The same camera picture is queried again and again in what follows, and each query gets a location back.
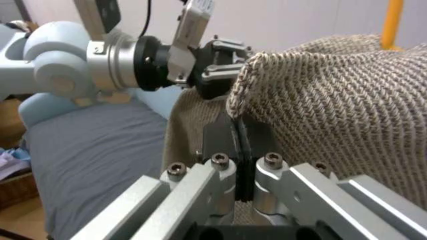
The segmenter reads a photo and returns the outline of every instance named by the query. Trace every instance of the wooden floor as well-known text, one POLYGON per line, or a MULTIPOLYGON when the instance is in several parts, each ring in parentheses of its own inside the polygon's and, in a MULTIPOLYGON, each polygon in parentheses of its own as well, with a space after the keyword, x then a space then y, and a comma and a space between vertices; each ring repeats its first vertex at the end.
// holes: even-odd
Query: wooden floor
POLYGON ((31 238, 45 240, 45 215, 40 199, 33 198, 0 210, 0 228, 31 238))
POLYGON ((25 132, 18 114, 20 103, 17 99, 0 101, 0 148, 16 147, 25 132))

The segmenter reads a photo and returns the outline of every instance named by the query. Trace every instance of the purple cloth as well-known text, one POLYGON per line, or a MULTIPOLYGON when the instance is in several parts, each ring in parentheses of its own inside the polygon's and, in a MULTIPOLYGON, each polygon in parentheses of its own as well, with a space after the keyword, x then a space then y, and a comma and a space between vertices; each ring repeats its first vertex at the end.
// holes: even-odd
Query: purple cloth
POLYGON ((28 168, 30 168, 30 162, 27 160, 17 159, 6 151, 0 155, 0 181, 13 173, 28 168))

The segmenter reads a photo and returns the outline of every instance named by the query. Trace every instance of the metal bracket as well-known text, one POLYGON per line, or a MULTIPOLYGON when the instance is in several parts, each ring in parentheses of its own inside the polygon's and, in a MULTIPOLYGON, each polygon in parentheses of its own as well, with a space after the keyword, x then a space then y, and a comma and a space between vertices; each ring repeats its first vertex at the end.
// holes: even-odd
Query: metal bracket
POLYGON ((239 75, 243 63, 228 64, 228 65, 209 65, 205 72, 201 75, 204 81, 216 79, 235 79, 239 75))

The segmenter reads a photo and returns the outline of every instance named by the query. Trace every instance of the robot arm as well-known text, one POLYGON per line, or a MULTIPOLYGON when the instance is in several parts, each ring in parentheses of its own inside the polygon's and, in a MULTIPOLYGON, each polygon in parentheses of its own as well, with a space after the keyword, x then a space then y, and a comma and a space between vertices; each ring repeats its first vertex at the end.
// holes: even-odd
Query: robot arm
POLYGON ((53 93, 79 105, 120 102, 123 91, 196 86, 212 99, 225 94, 249 56, 243 43, 199 43, 212 14, 212 0, 185 4, 172 45, 154 36, 134 39, 114 27, 115 0, 75 0, 83 25, 51 22, 31 35, 2 33, 0 99, 10 94, 53 93))

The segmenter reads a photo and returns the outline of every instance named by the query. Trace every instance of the knitted sweater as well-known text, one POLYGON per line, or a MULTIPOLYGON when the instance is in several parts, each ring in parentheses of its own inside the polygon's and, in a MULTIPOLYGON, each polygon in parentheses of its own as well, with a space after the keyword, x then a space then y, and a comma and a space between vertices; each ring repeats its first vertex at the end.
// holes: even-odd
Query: knitted sweater
POLYGON ((338 178, 366 174, 427 209, 427 44, 381 50, 376 35, 332 36, 261 52, 224 101, 185 91, 172 110, 163 167, 191 166, 203 126, 226 109, 272 126, 287 163, 326 163, 338 178))

